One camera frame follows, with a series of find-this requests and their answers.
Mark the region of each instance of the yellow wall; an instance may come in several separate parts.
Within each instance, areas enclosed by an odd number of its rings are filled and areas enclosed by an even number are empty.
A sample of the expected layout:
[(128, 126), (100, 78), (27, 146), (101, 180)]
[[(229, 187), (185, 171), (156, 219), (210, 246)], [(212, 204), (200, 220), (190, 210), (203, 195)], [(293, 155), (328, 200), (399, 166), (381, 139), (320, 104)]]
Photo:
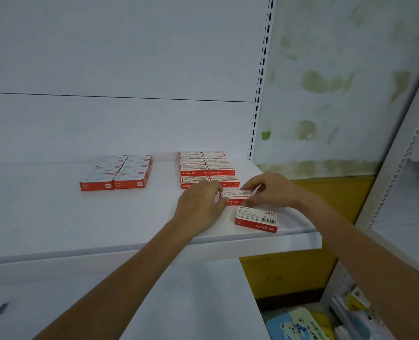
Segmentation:
[[(354, 223), (374, 180), (363, 176), (295, 182)], [(337, 258), (323, 243), (322, 249), (243, 257), (240, 261), (253, 295), (261, 298), (325, 287)]]

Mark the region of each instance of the stack of boxes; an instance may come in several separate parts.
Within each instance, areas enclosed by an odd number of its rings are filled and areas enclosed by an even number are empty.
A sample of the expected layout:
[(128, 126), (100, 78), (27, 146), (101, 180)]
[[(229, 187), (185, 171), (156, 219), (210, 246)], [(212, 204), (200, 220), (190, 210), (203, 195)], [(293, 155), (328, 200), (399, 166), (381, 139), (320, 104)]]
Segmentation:
[(105, 156), (80, 182), (80, 190), (144, 188), (150, 176), (151, 161), (151, 155)]
[(223, 151), (180, 151), (181, 188), (202, 179), (218, 181), (222, 187), (239, 187), (235, 169)]

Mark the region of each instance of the right hand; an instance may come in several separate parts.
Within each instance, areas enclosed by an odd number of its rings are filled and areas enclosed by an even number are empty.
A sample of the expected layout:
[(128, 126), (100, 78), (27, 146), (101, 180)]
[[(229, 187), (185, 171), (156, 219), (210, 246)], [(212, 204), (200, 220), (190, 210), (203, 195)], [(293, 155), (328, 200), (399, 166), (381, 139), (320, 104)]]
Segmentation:
[(313, 196), (283, 175), (271, 172), (251, 178), (241, 189), (253, 192), (257, 187), (257, 193), (243, 201), (242, 206), (251, 208), (258, 204), (266, 204), (281, 208), (299, 208), (304, 201)]

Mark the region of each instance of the forearm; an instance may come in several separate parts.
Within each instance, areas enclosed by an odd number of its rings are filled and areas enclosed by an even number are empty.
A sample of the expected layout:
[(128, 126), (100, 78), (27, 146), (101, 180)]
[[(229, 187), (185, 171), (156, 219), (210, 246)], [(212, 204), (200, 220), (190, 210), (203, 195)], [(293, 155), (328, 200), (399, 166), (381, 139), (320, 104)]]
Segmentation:
[(299, 203), (397, 339), (419, 337), (419, 273), (339, 216), (319, 197)]
[(161, 274), (191, 240), (174, 221), (35, 339), (118, 339)]

